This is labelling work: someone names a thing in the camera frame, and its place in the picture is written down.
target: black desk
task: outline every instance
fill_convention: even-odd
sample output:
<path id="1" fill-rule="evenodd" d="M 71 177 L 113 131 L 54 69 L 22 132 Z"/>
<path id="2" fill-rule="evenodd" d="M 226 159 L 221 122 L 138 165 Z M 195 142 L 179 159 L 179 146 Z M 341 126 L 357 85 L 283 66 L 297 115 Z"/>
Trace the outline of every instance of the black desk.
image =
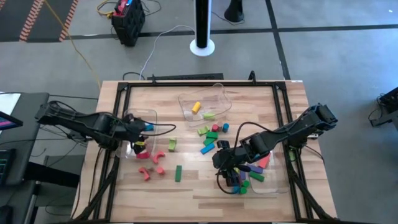
<path id="1" fill-rule="evenodd" d="M 35 115 L 40 105 L 46 103 L 48 99 L 48 93 L 21 94 L 11 116 L 23 121 L 24 125 L 3 131 L 0 134 L 0 144 L 36 139 L 40 124 L 36 122 Z M 26 219 L 35 192 L 36 180 L 69 187 L 77 187 L 79 180 L 79 175 L 29 162 L 34 143 L 35 141 L 19 141 L 0 145 L 0 149 L 16 149 L 16 157 L 7 177 L 6 186 L 0 187 L 0 206 L 5 205 L 11 198 L 8 205 L 14 209 L 13 223 L 23 223 Z"/>

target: white cable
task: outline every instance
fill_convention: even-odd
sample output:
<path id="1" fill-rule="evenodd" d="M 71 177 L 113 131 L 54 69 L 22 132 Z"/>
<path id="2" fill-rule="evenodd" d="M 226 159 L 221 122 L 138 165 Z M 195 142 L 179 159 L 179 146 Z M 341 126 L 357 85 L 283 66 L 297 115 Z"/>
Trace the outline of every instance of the white cable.
<path id="1" fill-rule="evenodd" d="M 160 37 L 161 35 L 166 34 L 166 33 L 168 33 L 168 32 L 172 32 L 175 28 L 178 28 L 178 27 L 186 27 L 186 28 L 191 29 L 192 31 L 195 31 L 195 30 L 194 30 L 192 27 L 190 27 L 190 26 L 178 25 L 178 26 L 175 26 L 173 29 L 170 29 L 170 30 L 168 30 L 168 31 L 165 31 L 165 32 L 159 34 L 159 35 L 156 37 L 156 39 L 155 39 L 154 48 L 152 49 L 152 52 L 150 53 L 150 55 L 149 55 L 147 61 L 145 62 L 144 66 L 143 66 L 143 68 L 142 68 L 142 70 L 141 70 L 141 72 L 139 73 L 139 79 L 140 79 L 140 80 L 141 80 L 141 78 L 142 78 L 142 73 L 144 72 L 144 70 L 145 70 L 145 68 L 146 68 L 146 66 L 147 66 L 147 64 L 148 64 L 148 62 L 149 62 L 149 60 L 150 60 L 150 58 L 152 57 L 152 55 L 153 55 L 154 52 L 155 52 L 157 39 L 159 39 L 159 37 Z"/>

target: red block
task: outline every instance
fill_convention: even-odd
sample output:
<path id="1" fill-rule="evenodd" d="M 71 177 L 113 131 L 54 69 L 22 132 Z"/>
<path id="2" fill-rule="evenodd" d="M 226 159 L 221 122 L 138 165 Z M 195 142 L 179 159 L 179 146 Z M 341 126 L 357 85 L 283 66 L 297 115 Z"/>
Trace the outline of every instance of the red block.
<path id="1" fill-rule="evenodd" d="M 271 153 L 269 153 L 268 156 L 266 156 L 266 157 L 260 159 L 260 160 L 257 162 L 257 166 L 258 166 L 258 167 L 261 167 L 261 168 L 263 168 L 263 169 L 265 169 L 265 168 L 267 167 L 268 163 L 269 163 L 269 158 L 270 158 L 270 156 L 271 156 Z"/>
<path id="2" fill-rule="evenodd" d="M 164 169 L 161 166 L 156 167 L 156 172 L 158 174 L 160 174 L 160 175 L 164 175 L 165 174 Z"/>
<path id="3" fill-rule="evenodd" d="M 145 167 L 141 167 L 138 171 L 139 171 L 140 173 L 143 173 L 143 174 L 144 174 L 144 181 L 147 181 L 147 180 L 150 179 L 148 170 L 146 170 Z"/>
<path id="4" fill-rule="evenodd" d="M 137 159 L 148 159 L 150 157 L 149 152 L 141 152 L 140 154 L 137 154 Z"/>
<path id="5" fill-rule="evenodd" d="M 160 157 L 165 157 L 165 156 L 166 155 L 164 154 L 164 152 L 158 151 L 158 152 L 156 152 L 155 156 L 152 157 L 152 160 L 154 161 L 155 164 L 158 164 L 159 163 L 159 158 Z"/>
<path id="6" fill-rule="evenodd" d="M 217 124 L 213 124 L 212 127 L 211 127 L 211 131 L 217 132 L 218 131 L 218 125 Z"/>

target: yellow cylinder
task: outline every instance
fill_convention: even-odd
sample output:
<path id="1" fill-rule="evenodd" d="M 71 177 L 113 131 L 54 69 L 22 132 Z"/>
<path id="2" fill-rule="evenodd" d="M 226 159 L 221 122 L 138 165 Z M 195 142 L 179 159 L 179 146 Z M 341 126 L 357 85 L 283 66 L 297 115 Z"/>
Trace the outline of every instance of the yellow cylinder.
<path id="1" fill-rule="evenodd" d="M 200 109 L 200 102 L 196 102 L 192 108 L 192 113 L 196 114 L 199 109 Z"/>

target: black crate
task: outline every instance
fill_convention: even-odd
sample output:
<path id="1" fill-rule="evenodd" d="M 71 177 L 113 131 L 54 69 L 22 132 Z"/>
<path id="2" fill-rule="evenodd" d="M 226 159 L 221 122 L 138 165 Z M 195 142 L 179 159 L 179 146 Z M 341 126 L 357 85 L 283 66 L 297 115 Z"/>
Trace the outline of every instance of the black crate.
<path id="1" fill-rule="evenodd" d="M 128 47 L 135 46 L 144 23 L 145 14 L 141 0 L 132 0 L 132 3 L 123 9 L 123 16 L 112 17 L 112 26 L 120 43 Z"/>

